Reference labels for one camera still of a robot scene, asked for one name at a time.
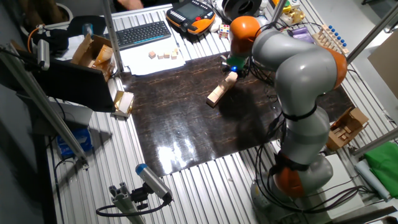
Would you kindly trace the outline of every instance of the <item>dark wooden board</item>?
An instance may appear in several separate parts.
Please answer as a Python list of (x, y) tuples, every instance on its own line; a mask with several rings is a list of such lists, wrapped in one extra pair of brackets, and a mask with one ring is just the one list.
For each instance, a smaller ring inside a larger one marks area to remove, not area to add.
[[(123, 76), (134, 93), (132, 117), (146, 164), (165, 175), (264, 142), (268, 124), (280, 113), (275, 91), (252, 75), (228, 91), (213, 109), (206, 97), (224, 79), (219, 55), (181, 68)], [(335, 121), (353, 106), (342, 87), (318, 97)]]

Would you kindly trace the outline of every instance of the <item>table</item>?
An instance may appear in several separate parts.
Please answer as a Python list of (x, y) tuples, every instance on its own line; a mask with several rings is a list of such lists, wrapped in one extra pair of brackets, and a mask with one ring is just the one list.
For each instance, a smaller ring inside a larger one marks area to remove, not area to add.
[[(220, 55), (143, 77), (122, 77), (125, 91), (134, 93), (132, 117), (145, 162), (156, 174), (265, 143), (269, 123), (281, 112), (273, 87), (249, 75), (214, 109), (206, 104), (206, 97), (225, 78)], [(342, 87), (319, 97), (317, 103), (331, 122), (353, 106)]]
[[(134, 12), (122, 12), (113, 15), (116, 29), (128, 28), (146, 22), (165, 20), (165, 11), (171, 5), (152, 7)], [(324, 23), (309, 0), (302, 0), (300, 7), (306, 13), (304, 22)], [(271, 17), (271, 7), (267, 7), (266, 16)], [(66, 29), (67, 24), (56, 26)], [(311, 33), (318, 32), (314, 26), (308, 27)], [(189, 65), (190, 60), (209, 57), (228, 51), (228, 40), (220, 40), (217, 35), (208, 34), (205, 38), (186, 39), (172, 32), (180, 46), (180, 51)], [(124, 90), (119, 78), (108, 82), (118, 90)], [(367, 91), (358, 76), (349, 72), (343, 81), (343, 88), (350, 100), (369, 118), (368, 127), (361, 132), (350, 146), (361, 147), (376, 139), (394, 127), (383, 117), (383, 112), (376, 105), (374, 94)], [(90, 121), (90, 130), (95, 148), (87, 154), (90, 168), (75, 168), (73, 163), (61, 164), (56, 172), (54, 164), (60, 161), (56, 147), (47, 149), (50, 178), (52, 181), (53, 198), (58, 223), (128, 223), (125, 218), (98, 217), (95, 210), (110, 205), (108, 187), (125, 182), (130, 189), (142, 185), (142, 180), (135, 174), (138, 164), (144, 160), (144, 148), (141, 149), (141, 137), (138, 138), (136, 120), (115, 118), (109, 113), (94, 112)], [(272, 155), (278, 150), (277, 144), (266, 145), (267, 154), (262, 155), (264, 168), (272, 166)], [(347, 147), (338, 152), (350, 176), (357, 173), (353, 168), (352, 158)], [(171, 207), (143, 215), (148, 224), (155, 223), (259, 223), (267, 220), (252, 207), (250, 186), (254, 177), (254, 148), (239, 151), (219, 159), (193, 166), (161, 179), (170, 187), (174, 196)], [(55, 178), (60, 182), (55, 185)], [(366, 185), (355, 178), (356, 185)], [(155, 195), (149, 195), (150, 208), (159, 206), (161, 201)], [(292, 217), (286, 217), (284, 223), (290, 223)]]

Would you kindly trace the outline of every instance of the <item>keyboard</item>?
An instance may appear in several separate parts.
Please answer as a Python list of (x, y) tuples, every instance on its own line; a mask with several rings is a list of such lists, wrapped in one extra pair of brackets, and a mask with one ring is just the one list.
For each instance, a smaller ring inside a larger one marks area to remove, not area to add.
[(157, 40), (171, 37), (171, 33), (164, 21), (152, 22), (116, 32), (120, 50), (137, 47)]

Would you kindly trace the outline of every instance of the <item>slotted aluminum table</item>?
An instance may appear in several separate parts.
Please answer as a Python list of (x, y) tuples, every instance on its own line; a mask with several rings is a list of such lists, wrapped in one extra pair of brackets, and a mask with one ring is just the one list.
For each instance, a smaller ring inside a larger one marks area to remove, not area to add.
[[(143, 25), (148, 22), (165, 21), (165, 12), (171, 5), (152, 7), (133, 12), (114, 14), (116, 30)], [(304, 22), (322, 24), (308, 0), (302, 0), (300, 9), (307, 15)], [(268, 6), (266, 16), (270, 19), (272, 8)], [(49, 26), (66, 29), (67, 23)], [(318, 28), (308, 26), (315, 33)], [(228, 39), (220, 39), (217, 34), (183, 38), (172, 30), (185, 60), (195, 60), (229, 51)], [(118, 90), (123, 90), (120, 79), (110, 80)], [(368, 118), (369, 126), (362, 131), (349, 145), (361, 147), (375, 140), (394, 125), (387, 121), (380, 102), (368, 85), (355, 73), (349, 72), (343, 82), (343, 88), (351, 101)], [(111, 205), (110, 185), (127, 183), (129, 189), (142, 186), (142, 180), (135, 173), (138, 164), (144, 163), (134, 121), (129, 118), (117, 118), (109, 113), (93, 113), (89, 129), (92, 131), (94, 149), (88, 152), (90, 168), (83, 170), (71, 162), (61, 164), (54, 174), (50, 169), (53, 198), (58, 223), (129, 223), (127, 218), (105, 218), (96, 215), (95, 210)], [(273, 164), (272, 153), (278, 149), (277, 144), (270, 143), (267, 154), (263, 155), (263, 166), (268, 169)], [(60, 161), (55, 145), (47, 149), (49, 166), (54, 167)], [(338, 155), (346, 166), (350, 176), (355, 176), (353, 164), (356, 161), (350, 156), (348, 146), (338, 150)], [(252, 208), (250, 185), (254, 179), (254, 149), (238, 152), (215, 159), (199, 166), (191, 167), (162, 177), (162, 180), (173, 192), (174, 203), (162, 210), (144, 215), (146, 223), (259, 223)], [(55, 176), (59, 186), (55, 185)], [(354, 180), (356, 185), (366, 185), (361, 178)], [(149, 208), (160, 205), (155, 195), (149, 196)]]

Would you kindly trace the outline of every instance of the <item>black monitor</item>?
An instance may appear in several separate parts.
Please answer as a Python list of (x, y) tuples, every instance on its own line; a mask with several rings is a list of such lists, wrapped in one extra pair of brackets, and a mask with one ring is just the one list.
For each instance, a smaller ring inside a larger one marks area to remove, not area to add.
[[(37, 63), (35, 55), (24, 51), (18, 51), (18, 54)], [(0, 69), (1, 84), (15, 91), (24, 91), (1, 60)], [(47, 71), (33, 71), (32, 74), (47, 96), (78, 103), (93, 111), (116, 110), (102, 71), (51, 58)]]

